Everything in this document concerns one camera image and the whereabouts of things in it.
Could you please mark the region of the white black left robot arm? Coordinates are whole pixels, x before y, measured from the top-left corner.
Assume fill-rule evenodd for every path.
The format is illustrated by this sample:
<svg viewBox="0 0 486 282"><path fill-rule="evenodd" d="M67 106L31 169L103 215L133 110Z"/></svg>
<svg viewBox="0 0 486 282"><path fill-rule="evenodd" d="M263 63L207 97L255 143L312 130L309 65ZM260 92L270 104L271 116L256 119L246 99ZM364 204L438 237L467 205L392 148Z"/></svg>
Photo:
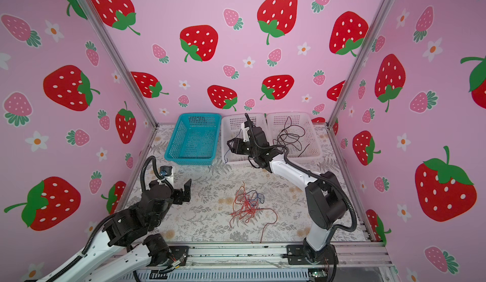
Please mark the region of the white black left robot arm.
<svg viewBox="0 0 486 282"><path fill-rule="evenodd" d="M118 281L147 266L162 265L162 274L184 266L189 248L170 247L153 230L172 205L190 202L192 182L174 188L172 167L158 167L150 156L140 171L140 185L139 202L105 217L84 248L42 281Z"/></svg>

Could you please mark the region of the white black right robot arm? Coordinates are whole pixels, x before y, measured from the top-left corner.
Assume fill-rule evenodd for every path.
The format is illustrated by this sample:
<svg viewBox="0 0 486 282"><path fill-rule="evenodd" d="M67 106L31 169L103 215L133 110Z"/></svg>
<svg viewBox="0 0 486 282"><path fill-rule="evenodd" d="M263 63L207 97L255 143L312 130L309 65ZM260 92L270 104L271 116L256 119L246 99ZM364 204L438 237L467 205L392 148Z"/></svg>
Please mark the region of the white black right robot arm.
<svg viewBox="0 0 486 282"><path fill-rule="evenodd" d="M303 254L311 264L322 263L334 251L331 241L337 230L353 232L358 227L357 213L337 177L330 171L318 174L289 158L289 148L270 145L259 127L244 130L243 138L227 141L231 153L247 156L251 164L290 181L305 191L312 221L303 240Z"/></svg>

